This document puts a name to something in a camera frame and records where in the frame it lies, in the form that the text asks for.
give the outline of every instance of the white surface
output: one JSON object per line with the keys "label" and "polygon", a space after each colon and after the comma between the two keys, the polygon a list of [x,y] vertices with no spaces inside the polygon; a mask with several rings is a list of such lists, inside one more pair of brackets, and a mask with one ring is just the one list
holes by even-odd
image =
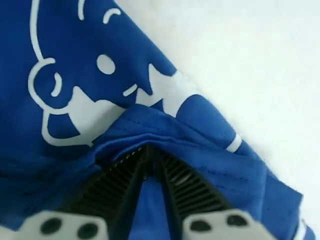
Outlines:
{"label": "white surface", "polygon": [[[51,232],[51,234],[43,234],[42,226],[48,220],[59,219],[61,220],[60,227]],[[94,237],[80,238],[79,232],[83,227],[86,229],[83,232],[89,234],[91,231],[86,227],[87,224],[94,224],[97,227],[97,232]],[[83,216],[79,214],[62,213],[56,211],[43,211],[40,212],[26,221],[16,234],[14,240],[109,240],[108,226],[105,220],[96,216]]]}
{"label": "white surface", "polygon": [[320,1],[117,2],[304,193],[302,215],[320,234]]}
{"label": "white surface", "polygon": [[[232,220],[233,216],[242,218],[245,224],[234,224],[236,221],[235,219]],[[210,227],[210,229],[208,229],[207,231],[198,231],[192,229],[192,224],[198,221],[205,222],[207,226]],[[276,240],[265,229],[265,227],[259,222],[256,222],[249,213],[241,211],[239,209],[192,214],[184,219],[182,223],[182,240],[256,239]]]}
{"label": "white surface", "polygon": [[0,239],[1,240],[12,240],[16,235],[15,232],[0,226]]}

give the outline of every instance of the white background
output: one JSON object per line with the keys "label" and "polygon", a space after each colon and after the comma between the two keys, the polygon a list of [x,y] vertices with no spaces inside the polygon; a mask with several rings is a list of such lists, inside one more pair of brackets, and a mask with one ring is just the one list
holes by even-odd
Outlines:
{"label": "white background", "polygon": [[304,193],[302,215],[320,234],[320,1],[117,2]]}

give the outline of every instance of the bear eye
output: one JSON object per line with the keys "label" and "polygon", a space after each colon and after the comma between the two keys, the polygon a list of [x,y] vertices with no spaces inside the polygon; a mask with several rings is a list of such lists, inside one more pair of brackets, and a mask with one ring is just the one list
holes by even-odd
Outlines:
{"label": "bear eye", "polygon": [[105,54],[98,56],[96,59],[96,66],[102,73],[106,75],[111,75],[116,71],[115,62]]}

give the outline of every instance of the blue fabric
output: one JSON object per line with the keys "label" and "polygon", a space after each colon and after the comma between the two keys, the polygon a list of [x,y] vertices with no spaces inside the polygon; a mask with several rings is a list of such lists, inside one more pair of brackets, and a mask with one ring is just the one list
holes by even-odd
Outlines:
{"label": "blue fabric", "polygon": [[[17,230],[60,206],[107,164],[96,159],[153,143],[277,239],[293,238],[302,195],[246,142],[233,144],[219,111],[116,3],[1,1],[0,28],[1,225]],[[130,239],[169,239],[154,180],[142,186]],[[315,239],[309,228],[305,239]]]}

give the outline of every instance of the white printed graphic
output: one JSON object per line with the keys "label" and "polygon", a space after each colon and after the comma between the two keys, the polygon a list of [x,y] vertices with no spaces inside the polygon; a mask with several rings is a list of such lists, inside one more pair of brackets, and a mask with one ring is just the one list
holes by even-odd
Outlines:
{"label": "white printed graphic", "polygon": [[[43,139],[53,146],[73,146],[73,145],[93,145],[93,140],[103,134],[110,125],[124,112],[124,109],[111,101],[99,100],[92,101],[80,87],[74,86],[71,100],[63,108],[53,108],[47,105],[37,94],[35,90],[35,78],[38,72],[47,65],[55,64],[54,58],[44,58],[37,35],[37,20],[39,12],[40,0],[33,0],[30,13],[30,38],[34,53],[38,62],[33,66],[28,77],[28,90],[33,100],[43,110],[41,133]],[[83,7],[85,0],[78,2],[78,16],[80,20],[84,19]],[[109,18],[113,13],[119,12],[113,10],[107,14]],[[115,72],[116,66],[110,57],[105,54],[97,58],[97,67],[106,75],[111,75]],[[62,89],[62,76],[56,72],[54,74],[55,87],[51,92],[52,97],[57,97]],[[74,127],[78,130],[79,135],[70,138],[55,138],[50,135],[48,122],[50,115],[68,114]]]}
{"label": "white printed graphic", "polygon": [[152,64],[149,65],[149,81],[152,95],[138,88],[135,103],[150,107],[162,100],[163,111],[174,118],[181,105],[189,97],[199,94],[195,86],[188,82],[179,71],[173,76],[166,76],[157,71]]}
{"label": "white printed graphic", "polygon": [[[86,0],[78,0],[78,18],[85,19],[84,6]],[[43,110],[41,134],[43,139],[53,146],[75,146],[88,145],[92,146],[93,141],[102,135],[111,124],[125,111],[124,108],[116,105],[109,100],[93,101],[77,85],[73,87],[72,96],[66,106],[62,108],[53,108],[46,104],[35,89],[35,79],[39,71],[48,65],[53,65],[56,60],[52,57],[44,57],[39,45],[37,22],[40,0],[32,0],[30,12],[30,38],[37,63],[32,67],[28,76],[28,91],[32,99]],[[110,24],[112,16],[120,16],[121,11],[118,8],[107,10],[101,19],[103,24]],[[107,55],[100,54],[96,59],[97,68],[105,75],[112,75],[116,72],[115,62]],[[136,93],[136,104],[152,106],[162,100],[163,111],[176,117],[183,103],[193,95],[199,95],[200,91],[189,82],[180,72],[173,76],[167,76],[160,73],[152,64],[148,66],[149,82],[152,94],[147,94],[137,84],[133,84],[122,92],[119,97],[128,97]],[[54,73],[55,85],[51,92],[52,97],[58,97],[63,87],[63,75],[58,72]],[[69,138],[53,137],[48,128],[51,115],[68,115],[72,124],[79,132],[78,135]],[[227,148],[230,152],[235,152],[242,140],[237,135],[230,146]]]}

